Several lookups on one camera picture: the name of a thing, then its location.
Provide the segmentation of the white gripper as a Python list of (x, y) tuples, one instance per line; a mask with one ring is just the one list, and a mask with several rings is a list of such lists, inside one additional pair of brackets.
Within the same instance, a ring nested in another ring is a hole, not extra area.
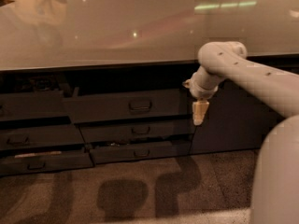
[(192, 103), (192, 119), (195, 126), (203, 123), (209, 107), (208, 99), (215, 94), (223, 80), (223, 77), (210, 74), (200, 66), (191, 79), (182, 82), (182, 86), (189, 89), (191, 95), (198, 100)]

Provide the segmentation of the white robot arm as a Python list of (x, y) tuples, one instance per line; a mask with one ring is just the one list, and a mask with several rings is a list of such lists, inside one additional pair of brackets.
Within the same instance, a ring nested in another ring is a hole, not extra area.
[(250, 61), (238, 41), (206, 43), (197, 60), (198, 70), (184, 82), (194, 98), (194, 125), (203, 123), (208, 100), (226, 79), (282, 117), (259, 151), (249, 223), (299, 224), (299, 76)]

